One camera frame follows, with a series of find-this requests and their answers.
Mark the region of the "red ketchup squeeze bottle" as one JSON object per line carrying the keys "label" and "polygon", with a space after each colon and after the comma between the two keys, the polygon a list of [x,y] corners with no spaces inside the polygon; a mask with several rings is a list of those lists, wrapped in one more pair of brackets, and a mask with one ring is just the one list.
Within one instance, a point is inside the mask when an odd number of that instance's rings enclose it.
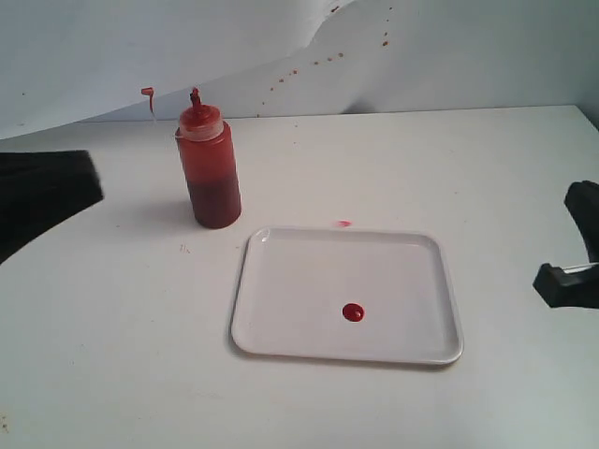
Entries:
{"label": "red ketchup squeeze bottle", "polygon": [[190,93],[175,132],[183,175],[196,221],[209,229],[225,228],[241,216],[241,192],[232,133],[218,107]]}

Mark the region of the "red ketchup blob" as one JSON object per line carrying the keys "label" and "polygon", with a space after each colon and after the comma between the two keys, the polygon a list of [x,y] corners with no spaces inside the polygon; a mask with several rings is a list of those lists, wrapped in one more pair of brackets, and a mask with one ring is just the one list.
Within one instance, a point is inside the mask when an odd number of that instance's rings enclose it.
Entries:
{"label": "red ketchup blob", "polygon": [[364,318],[365,310],[357,303],[347,303],[342,308],[342,315],[348,322],[358,323]]}

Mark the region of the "white rectangular tray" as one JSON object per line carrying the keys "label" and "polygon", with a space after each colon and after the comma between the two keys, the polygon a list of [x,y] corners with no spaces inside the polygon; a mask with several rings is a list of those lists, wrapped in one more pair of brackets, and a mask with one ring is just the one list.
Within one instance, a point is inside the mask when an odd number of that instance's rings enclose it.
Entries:
{"label": "white rectangular tray", "polygon": [[[360,322],[343,318],[347,303],[364,308]],[[257,230],[230,335],[261,356],[442,367],[463,351],[444,253],[415,232]]]}

